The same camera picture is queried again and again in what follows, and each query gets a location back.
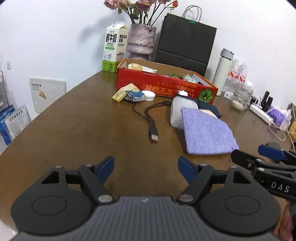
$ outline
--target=wooden table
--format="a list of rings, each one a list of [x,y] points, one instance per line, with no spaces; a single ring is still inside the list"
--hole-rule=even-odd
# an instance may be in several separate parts
[[[10,215],[13,201],[52,166],[66,169],[97,164],[108,155],[115,169],[105,186],[119,195],[171,195],[174,198],[187,186],[178,171],[177,160],[185,155],[194,163],[208,163],[226,170],[230,155],[190,156],[184,154],[184,132],[170,124],[170,108],[149,113],[158,128],[159,141],[148,138],[147,122],[132,112],[132,104],[112,100],[116,74],[99,72],[69,91],[42,112],[0,156],[0,219],[15,228]],[[156,103],[164,98],[156,98]],[[137,105],[138,111],[152,104]],[[277,141],[268,126],[251,111],[239,113],[224,97],[214,105],[233,131],[241,150],[258,155],[257,148]],[[287,140],[281,144],[289,149]],[[279,199],[282,207],[286,201]]]

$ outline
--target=small yellow box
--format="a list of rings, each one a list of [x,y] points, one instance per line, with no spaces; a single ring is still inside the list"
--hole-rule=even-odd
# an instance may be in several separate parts
[[[126,96],[126,92],[119,90],[116,92],[115,95],[113,95],[112,99],[119,103],[125,96]]]

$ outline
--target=folded towel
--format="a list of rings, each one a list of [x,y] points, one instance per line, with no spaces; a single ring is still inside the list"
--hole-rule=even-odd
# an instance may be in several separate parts
[[[228,125],[198,109],[181,108],[187,152],[192,155],[219,155],[238,149]]]

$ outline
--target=glass jar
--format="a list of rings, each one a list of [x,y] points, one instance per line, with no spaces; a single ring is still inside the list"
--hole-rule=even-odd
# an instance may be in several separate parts
[[[253,88],[247,86],[245,83],[237,83],[233,92],[233,99],[230,106],[242,111],[247,108],[249,98],[253,93]]]

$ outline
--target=human hand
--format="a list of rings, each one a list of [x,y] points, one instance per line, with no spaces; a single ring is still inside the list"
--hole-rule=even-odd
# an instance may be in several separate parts
[[[280,238],[282,241],[292,241],[293,235],[291,228],[293,227],[293,220],[290,214],[290,203],[288,203],[284,209],[283,217],[280,225],[274,230],[274,235]]]

